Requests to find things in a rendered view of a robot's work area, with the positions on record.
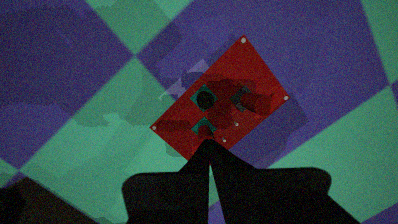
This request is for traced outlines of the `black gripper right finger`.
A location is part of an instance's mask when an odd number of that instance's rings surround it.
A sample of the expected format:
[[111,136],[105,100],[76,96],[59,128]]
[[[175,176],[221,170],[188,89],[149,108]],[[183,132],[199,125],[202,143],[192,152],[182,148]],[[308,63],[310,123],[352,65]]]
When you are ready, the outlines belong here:
[[210,165],[226,224],[255,224],[263,193],[323,190],[329,193],[332,177],[313,167],[257,169],[213,139]]

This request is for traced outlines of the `red circuit board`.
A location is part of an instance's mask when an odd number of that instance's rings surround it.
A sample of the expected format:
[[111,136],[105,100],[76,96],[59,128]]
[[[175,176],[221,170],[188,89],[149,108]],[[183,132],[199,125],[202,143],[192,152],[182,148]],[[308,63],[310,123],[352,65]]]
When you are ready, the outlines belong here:
[[204,139],[229,150],[290,98],[243,34],[149,128],[189,161]]

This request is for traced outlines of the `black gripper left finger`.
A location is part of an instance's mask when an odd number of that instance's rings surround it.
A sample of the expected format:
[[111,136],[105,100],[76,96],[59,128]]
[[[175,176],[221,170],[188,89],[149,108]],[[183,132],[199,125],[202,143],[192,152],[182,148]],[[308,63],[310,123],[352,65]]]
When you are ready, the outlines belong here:
[[178,172],[138,173],[124,181],[121,194],[133,210],[195,209],[197,224],[208,224],[210,144],[204,139]]

